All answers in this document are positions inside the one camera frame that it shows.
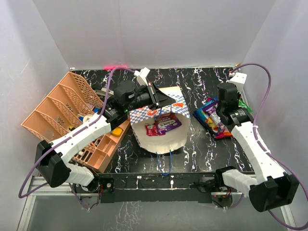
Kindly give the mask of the blue checkered paper bag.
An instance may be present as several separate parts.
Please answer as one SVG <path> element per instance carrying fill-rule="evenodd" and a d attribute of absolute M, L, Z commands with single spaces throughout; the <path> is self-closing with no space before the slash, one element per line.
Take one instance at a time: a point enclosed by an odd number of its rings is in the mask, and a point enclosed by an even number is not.
<path fill-rule="evenodd" d="M 187 141 L 191 116 L 180 87 L 160 89 L 173 98 L 161 109 L 148 106 L 130 111 L 130 124 L 138 145 L 155 154 L 157 169 L 162 175 L 170 174 L 173 167 L 172 152 L 183 147 Z M 169 171 L 164 171 L 159 156 L 169 154 Z"/>

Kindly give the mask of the purple snack bag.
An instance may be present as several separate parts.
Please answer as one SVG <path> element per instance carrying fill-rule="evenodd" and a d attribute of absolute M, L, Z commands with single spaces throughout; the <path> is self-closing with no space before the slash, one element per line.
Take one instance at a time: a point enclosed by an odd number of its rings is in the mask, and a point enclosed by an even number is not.
<path fill-rule="evenodd" d="M 203 112 L 206 113 L 212 121 L 217 125 L 219 132 L 229 132 L 227 127 L 221 122 L 220 117 L 217 114 L 218 100 L 214 100 L 212 103 L 206 105 L 203 108 Z"/>

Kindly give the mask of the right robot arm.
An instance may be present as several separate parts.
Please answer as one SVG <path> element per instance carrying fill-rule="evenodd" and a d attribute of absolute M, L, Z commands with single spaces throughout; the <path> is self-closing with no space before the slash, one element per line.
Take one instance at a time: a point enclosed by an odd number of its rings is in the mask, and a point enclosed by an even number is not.
<path fill-rule="evenodd" d="M 239 107 L 235 84 L 218 84 L 217 114 L 244 150 L 256 176 L 252 178 L 235 167 L 225 167 L 216 171 L 215 187 L 220 191 L 229 187 L 240 191 L 258 212 L 289 205 L 299 182 L 260 147 L 261 139 L 255 138 L 251 114 Z"/>

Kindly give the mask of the green snack pack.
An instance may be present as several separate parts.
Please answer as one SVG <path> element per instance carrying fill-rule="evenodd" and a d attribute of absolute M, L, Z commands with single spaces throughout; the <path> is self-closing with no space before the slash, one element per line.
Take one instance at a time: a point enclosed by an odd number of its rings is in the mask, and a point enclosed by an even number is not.
<path fill-rule="evenodd" d="M 249 113 L 252 113 L 250 107 L 243 101 L 242 98 L 239 99 L 239 107 L 245 108 Z"/>

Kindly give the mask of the blue Slendy candy bag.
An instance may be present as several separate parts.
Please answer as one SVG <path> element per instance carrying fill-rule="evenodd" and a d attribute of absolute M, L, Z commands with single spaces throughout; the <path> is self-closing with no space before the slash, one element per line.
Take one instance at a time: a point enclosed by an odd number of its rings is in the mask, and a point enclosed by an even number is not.
<path fill-rule="evenodd" d="M 215 125 L 215 123 L 210 118 L 210 116 L 206 112 L 203 111 L 203 109 L 206 106 L 209 106 L 212 103 L 214 103 L 216 100 L 217 100 L 217 97 L 207 98 L 205 101 L 205 104 L 193 112 L 193 116 L 198 120 L 198 122 L 201 123 L 201 125 L 214 136 L 218 135 L 219 128 L 217 125 Z"/>

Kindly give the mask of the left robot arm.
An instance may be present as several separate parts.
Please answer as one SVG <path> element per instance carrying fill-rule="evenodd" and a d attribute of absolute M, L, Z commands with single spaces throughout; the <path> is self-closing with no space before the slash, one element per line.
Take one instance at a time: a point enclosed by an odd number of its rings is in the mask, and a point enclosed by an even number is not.
<path fill-rule="evenodd" d="M 70 163 L 72 157 L 95 139 L 113 131 L 125 122 L 128 113 L 145 106 L 154 110 L 174 104 L 176 101 L 149 82 L 137 87 L 133 81 L 119 83 L 103 108 L 87 122 L 52 142 L 41 141 L 36 149 L 36 169 L 50 187 L 63 183 L 82 185 L 87 191 L 99 188 L 99 180 L 87 168 Z"/>

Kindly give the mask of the pink chips bag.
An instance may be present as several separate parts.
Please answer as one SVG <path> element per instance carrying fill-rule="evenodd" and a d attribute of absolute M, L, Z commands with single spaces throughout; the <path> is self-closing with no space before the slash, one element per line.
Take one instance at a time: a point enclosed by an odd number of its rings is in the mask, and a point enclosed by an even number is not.
<path fill-rule="evenodd" d="M 211 98 L 211 102 L 213 102 L 214 100 L 218 100 L 217 97 Z M 217 125 L 216 125 L 216 128 L 217 128 L 217 134 L 215 135 L 216 139 L 232 137 L 232 134 L 230 132 L 219 132 Z"/>

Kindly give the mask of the dark purple chocolate pack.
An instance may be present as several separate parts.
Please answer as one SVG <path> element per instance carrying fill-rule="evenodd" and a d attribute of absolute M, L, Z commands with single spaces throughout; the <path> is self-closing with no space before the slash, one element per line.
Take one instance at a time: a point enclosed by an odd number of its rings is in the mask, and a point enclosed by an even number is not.
<path fill-rule="evenodd" d="M 182 123 L 177 118 L 162 118 L 155 122 L 158 135 L 165 135 L 167 132 L 172 131 L 182 126 Z"/>

